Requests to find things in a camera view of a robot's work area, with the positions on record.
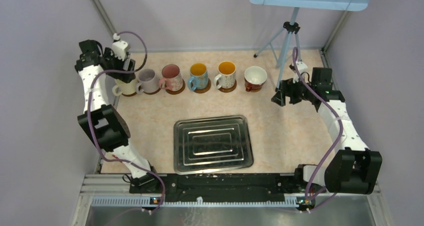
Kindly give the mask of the white red-bottom cup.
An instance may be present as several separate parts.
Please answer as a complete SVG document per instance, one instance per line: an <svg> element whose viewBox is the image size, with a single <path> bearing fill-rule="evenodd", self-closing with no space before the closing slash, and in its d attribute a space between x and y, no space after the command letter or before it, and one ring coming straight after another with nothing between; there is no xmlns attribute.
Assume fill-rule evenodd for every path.
<svg viewBox="0 0 424 226"><path fill-rule="evenodd" d="M245 70L244 86L246 92L258 92L268 78L267 72L259 66L251 66Z"/></svg>

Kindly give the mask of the cream mug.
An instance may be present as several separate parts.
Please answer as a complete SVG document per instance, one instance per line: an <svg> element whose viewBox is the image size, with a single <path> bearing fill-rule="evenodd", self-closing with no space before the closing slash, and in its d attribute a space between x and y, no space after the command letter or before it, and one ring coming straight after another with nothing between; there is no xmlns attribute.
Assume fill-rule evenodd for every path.
<svg viewBox="0 0 424 226"><path fill-rule="evenodd" d="M121 94L132 94L136 92L136 84L138 81L133 79L129 83L125 83L119 79L115 79L115 85L112 87L112 93L114 96L120 96Z"/></svg>

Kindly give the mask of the brown coaster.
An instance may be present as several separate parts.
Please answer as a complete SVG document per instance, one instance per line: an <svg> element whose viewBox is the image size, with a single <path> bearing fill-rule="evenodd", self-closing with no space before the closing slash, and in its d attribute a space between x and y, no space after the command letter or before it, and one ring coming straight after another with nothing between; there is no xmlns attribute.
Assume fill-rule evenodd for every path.
<svg viewBox="0 0 424 226"><path fill-rule="evenodd" d="M168 94L171 94L171 95L177 95L177 94L182 93L184 91L185 87L186 87L186 83L183 81L182 82L182 85L181 85L181 88L178 91L172 91L172 90L166 89L166 92Z"/></svg>
<svg viewBox="0 0 424 226"><path fill-rule="evenodd" d="M147 94L147 95L154 95L154 94L157 94L157 93L159 93L161 91L161 89L159 88L159 89L157 89L156 91L154 91L154 92L146 92L146 91L144 91L143 93L144 94Z"/></svg>
<svg viewBox="0 0 424 226"><path fill-rule="evenodd" d="M124 96L124 97L132 97L132 96L136 96L137 93L135 92L135 93L132 93L132 94L121 94L121 95Z"/></svg>
<svg viewBox="0 0 424 226"><path fill-rule="evenodd" d="M218 90L220 92L223 92L223 93L230 93L230 92L234 91L236 89L236 87L237 87L237 81L234 82L234 85L231 88L223 88L223 87L221 87Z"/></svg>
<svg viewBox="0 0 424 226"><path fill-rule="evenodd" d="M210 90L210 88L211 88L211 80L208 79L208 83L207 83L207 86L205 88L195 89L194 92L197 93L197 94L203 94L203 93L208 92Z"/></svg>

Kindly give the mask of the silver mug orange inside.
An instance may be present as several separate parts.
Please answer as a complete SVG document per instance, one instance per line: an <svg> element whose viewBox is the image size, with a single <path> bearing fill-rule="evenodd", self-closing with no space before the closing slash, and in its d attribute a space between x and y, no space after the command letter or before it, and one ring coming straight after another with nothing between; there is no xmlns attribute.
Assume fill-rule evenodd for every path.
<svg viewBox="0 0 424 226"><path fill-rule="evenodd" d="M217 89L231 88L236 81L236 66L230 61L223 61L218 66L218 74L214 78L214 84Z"/></svg>

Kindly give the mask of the lilac mug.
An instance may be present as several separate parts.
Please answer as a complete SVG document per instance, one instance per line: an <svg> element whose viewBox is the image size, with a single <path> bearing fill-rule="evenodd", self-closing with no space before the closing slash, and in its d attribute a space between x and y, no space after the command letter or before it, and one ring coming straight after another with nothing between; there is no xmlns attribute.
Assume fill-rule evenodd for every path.
<svg viewBox="0 0 424 226"><path fill-rule="evenodd" d="M153 69L142 69L137 77L138 83L136 84L137 94L141 94L144 91L154 92L160 88L159 77Z"/></svg>

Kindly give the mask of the pink mug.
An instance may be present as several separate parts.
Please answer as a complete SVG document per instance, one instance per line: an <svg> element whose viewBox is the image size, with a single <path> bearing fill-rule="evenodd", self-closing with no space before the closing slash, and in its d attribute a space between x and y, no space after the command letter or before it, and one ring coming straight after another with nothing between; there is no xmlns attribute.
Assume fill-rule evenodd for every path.
<svg viewBox="0 0 424 226"><path fill-rule="evenodd" d="M183 83L180 68L175 64L166 65L162 71L162 79L159 81L161 89L178 91Z"/></svg>

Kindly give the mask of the blue butterfly mug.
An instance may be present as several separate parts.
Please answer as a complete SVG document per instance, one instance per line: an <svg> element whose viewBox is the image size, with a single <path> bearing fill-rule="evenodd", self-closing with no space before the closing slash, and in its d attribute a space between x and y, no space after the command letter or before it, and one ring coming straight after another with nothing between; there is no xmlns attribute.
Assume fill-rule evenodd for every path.
<svg viewBox="0 0 424 226"><path fill-rule="evenodd" d="M195 63L190 67L190 78L188 80L188 88L190 91L195 89L203 89L208 84L208 70L202 63Z"/></svg>

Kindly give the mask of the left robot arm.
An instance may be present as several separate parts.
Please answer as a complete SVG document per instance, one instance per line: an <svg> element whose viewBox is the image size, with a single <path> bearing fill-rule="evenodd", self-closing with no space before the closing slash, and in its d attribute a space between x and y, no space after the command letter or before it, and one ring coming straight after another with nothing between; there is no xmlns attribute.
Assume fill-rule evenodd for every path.
<svg viewBox="0 0 424 226"><path fill-rule="evenodd" d="M109 102L106 88L106 77L110 76L128 85L130 93L135 92L135 61L130 57L129 43L115 36L111 47L102 48L91 39L79 42L79 47L82 53L74 68L83 83L85 104L83 114L77 117L78 124L100 153L111 153L130 170L127 181L132 186L156 192L160 179L152 174L149 161L131 145L128 125Z"/></svg>

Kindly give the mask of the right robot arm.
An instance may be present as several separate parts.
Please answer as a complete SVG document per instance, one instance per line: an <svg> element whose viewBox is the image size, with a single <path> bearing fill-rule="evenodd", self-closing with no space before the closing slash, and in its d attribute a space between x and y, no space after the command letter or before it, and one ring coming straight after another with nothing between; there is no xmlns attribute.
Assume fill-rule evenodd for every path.
<svg viewBox="0 0 424 226"><path fill-rule="evenodd" d="M333 141L318 165L302 165L293 178L299 192L369 195L374 191L383 158L360 138L349 115L345 98L333 89L332 70L315 67L310 82L295 73L282 80L272 102L285 106L309 101L323 119Z"/></svg>

